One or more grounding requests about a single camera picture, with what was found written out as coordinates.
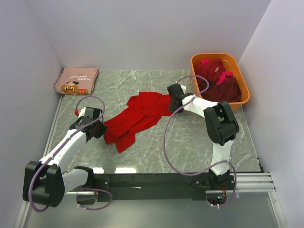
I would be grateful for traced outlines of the bright red t-shirt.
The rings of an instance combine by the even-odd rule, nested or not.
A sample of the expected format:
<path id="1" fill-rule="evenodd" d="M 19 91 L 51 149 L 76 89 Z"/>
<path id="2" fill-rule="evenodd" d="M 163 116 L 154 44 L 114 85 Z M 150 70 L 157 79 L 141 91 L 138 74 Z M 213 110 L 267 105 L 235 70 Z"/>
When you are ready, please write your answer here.
<path id="1" fill-rule="evenodd" d="M 115 143 L 122 153 L 135 143 L 136 134 L 155 126 L 163 116 L 170 116 L 171 97 L 157 92 L 143 91 L 130 97 L 127 108 L 112 119 L 104 122 L 106 144 Z"/>

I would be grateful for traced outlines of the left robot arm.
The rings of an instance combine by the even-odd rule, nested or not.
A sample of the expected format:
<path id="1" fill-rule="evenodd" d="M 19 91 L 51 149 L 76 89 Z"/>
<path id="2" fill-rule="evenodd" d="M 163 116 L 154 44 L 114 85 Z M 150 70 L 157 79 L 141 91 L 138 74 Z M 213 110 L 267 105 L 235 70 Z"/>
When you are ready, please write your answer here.
<path id="1" fill-rule="evenodd" d="M 64 195 L 77 187 L 85 191 L 95 187 L 92 168 L 76 166 L 66 172 L 76 153 L 92 138 L 100 138 L 107 127 L 102 123 L 103 111 L 85 107 L 76 110 L 78 119 L 70 125 L 65 137 L 45 157 L 30 161 L 25 167 L 22 198 L 35 204 L 57 207 Z"/>

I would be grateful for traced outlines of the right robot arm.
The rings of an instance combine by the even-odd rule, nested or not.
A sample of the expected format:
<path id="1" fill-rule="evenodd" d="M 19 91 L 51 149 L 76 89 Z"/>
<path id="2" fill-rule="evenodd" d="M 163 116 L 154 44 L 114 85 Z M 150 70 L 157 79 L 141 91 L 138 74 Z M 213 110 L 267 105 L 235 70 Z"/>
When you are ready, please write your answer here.
<path id="1" fill-rule="evenodd" d="M 211 102 L 175 83 L 167 87 L 170 96 L 169 111 L 173 114 L 188 111 L 205 119 L 207 134 L 212 141 L 211 168 L 205 176 L 211 188 L 218 190 L 231 181 L 229 171 L 230 151 L 239 132 L 239 125 L 228 102 Z"/>

